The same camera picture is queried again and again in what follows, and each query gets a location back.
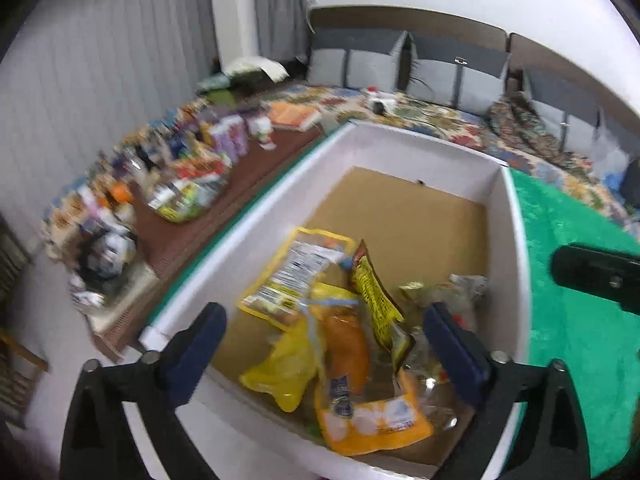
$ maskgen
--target pillow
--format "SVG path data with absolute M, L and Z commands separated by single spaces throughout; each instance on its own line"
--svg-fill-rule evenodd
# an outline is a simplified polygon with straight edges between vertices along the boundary
M 405 30 L 316 28 L 306 76 L 312 86 L 395 92 Z
M 640 156 L 640 130 L 634 134 L 606 112 L 603 112 L 601 117 L 604 118 L 607 130 L 616 138 L 620 148 L 631 156 Z
M 509 54 L 412 32 L 412 71 L 406 93 L 416 99 L 485 115 L 504 90 Z
M 522 89 L 548 132 L 560 140 L 561 150 L 591 155 L 599 121 L 598 103 L 591 94 L 534 68 L 523 71 Z
M 593 163 L 593 174 L 599 180 L 604 180 L 608 174 L 624 173 L 629 165 L 628 154 L 620 148 L 615 135 L 606 127 L 598 129 L 589 159 Z

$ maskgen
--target blue gripper pad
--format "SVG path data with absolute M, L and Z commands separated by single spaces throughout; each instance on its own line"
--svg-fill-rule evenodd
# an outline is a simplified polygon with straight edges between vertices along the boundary
M 226 311 L 207 303 L 191 326 L 169 341 L 159 364 L 159 379 L 173 409 L 189 402 L 226 330 Z
M 434 303 L 424 309 L 422 331 L 442 363 L 458 397 L 478 408 L 484 401 L 491 366 L 478 338 L 462 330 L 453 320 L 444 303 Z

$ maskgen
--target patterned blanket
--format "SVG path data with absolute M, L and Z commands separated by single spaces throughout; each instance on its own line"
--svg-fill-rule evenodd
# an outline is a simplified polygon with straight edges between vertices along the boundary
M 318 107 L 327 132 L 352 119 L 372 121 L 448 140 L 500 158 L 512 168 L 586 204 L 640 242 L 638 216 L 627 212 L 606 186 L 590 177 L 590 161 L 559 152 L 557 141 L 539 124 L 523 96 L 494 104 L 489 120 L 402 94 L 391 116 L 377 116 L 367 108 L 366 98 L 358 90 L 303 84 L 293 85 L 265 100 Z

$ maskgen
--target floor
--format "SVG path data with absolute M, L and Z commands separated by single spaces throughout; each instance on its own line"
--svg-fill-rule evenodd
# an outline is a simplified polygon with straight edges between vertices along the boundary
M 62 264 L 54 264 L 39 254 L 25 272 L 12 304 L 15 335 L 50 365 L 49 374 L 44 374 L 31 401 L 27 429 L 15 430 L 14 435 L 28 448 L 45 478 L 52 479 L 58 476 L 66 410 L 82 364 L 91 358 L 110 364 L 92 346 L 84 320 L 68 298 L 66 279 Z M 126 355 L 126 360 L 136 358 L 133 350 Z M 142 427 L 137 407 L 126 405 L 125 410 L 150 475 L 156 480 L 168 478 Z M 196 400 L 177 413 L 221 480 L 317 478 L 258 447 Z

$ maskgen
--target white bin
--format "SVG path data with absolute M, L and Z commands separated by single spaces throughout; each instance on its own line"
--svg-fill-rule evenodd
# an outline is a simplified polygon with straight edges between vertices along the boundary
M 490 300 L 479 335 L 485 346 L 527 363 L 529 265 L 520 207 L 510 170 L 501 160 L 423 134 L 371 123 L 346 124 L 316 147 L 247 212 L 198 264 L 156 320 L 145 329 L 147 349 L 162 349 L 209 301 L 236 312 L 242 291 L 290 232 L 315 210 L 352 168 L 389 174 L 481 203 L 488 225 Z M 255 402 L 238 384 L 209 367 L 196 398 L 221 419 L 287 460 L 332 480 L 429 478 L 434 466 L 370 454 L 339 456 L 299 426 Z M 514 408 L 485 478 L 495 478 L 510 448 Z

